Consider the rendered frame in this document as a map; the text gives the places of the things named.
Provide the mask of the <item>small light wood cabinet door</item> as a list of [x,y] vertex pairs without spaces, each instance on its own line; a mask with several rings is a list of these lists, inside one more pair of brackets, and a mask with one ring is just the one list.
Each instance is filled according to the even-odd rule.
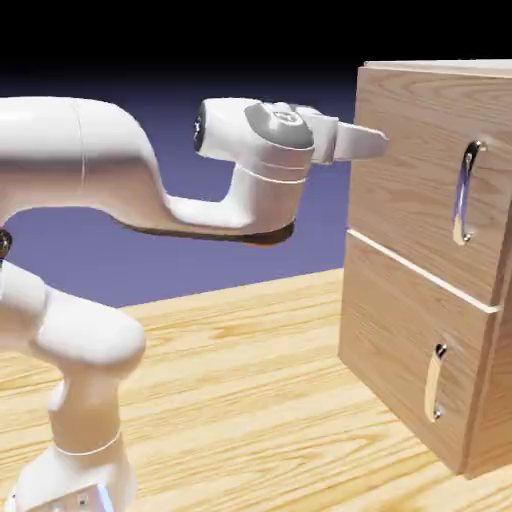
[[[465,473],[497,314],[353,235],[346,249],[342,362],[453,472]],[[438,343],[447,345],[437,390],[443,414],[431,423],[424,388]]]

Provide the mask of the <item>large light wood cabinet door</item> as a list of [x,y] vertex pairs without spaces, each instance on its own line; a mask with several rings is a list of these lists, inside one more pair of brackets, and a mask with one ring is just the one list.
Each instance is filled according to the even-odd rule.
[[[375,160],[353,163],[348,224],[479,302],[498,306],[512,217],[512,74],[367,64],[355,120],[386,133]],[[466,229],[452,239],[461,159],[487,144],[473,167]]]

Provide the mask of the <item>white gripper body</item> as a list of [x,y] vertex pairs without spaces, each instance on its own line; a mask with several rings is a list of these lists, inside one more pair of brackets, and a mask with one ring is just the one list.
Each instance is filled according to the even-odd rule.
[[388,144],[389,138],[380,130],[339,122],[333,160],[378,158],[386,152]]

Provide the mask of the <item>light wood cabinet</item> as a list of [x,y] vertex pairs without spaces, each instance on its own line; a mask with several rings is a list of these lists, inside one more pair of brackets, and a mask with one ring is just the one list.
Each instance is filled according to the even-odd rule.
[[512,59],[369,62],[339,355],[453,472],[512,465]]

